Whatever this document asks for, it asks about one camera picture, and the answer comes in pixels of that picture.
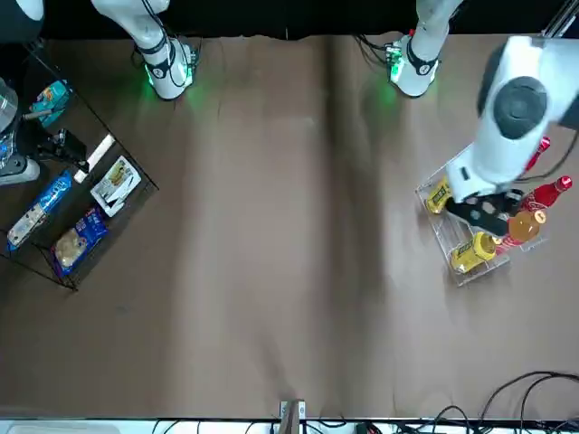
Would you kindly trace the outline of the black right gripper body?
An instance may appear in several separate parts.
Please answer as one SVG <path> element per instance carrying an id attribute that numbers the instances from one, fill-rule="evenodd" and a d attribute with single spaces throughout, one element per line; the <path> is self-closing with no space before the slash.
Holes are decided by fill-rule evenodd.
<path id="1" fill-rule="evenodd" d="M 38 119 L 25 119 L 11 126 L 13 153 L 32 159 L 51 159 L 52 136 Z"/>

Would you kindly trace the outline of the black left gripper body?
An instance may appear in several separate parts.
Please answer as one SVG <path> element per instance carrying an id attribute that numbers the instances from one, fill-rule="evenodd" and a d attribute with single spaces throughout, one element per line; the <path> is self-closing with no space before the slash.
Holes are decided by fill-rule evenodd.
<path id="1" fill-rule="evenodd" d="M 473 208 L 469 203 L 456 203 L 454 199 L 450 197 L 445 203 L 445 210 L 453 218 L 468 222 L 471 218 Z"/>

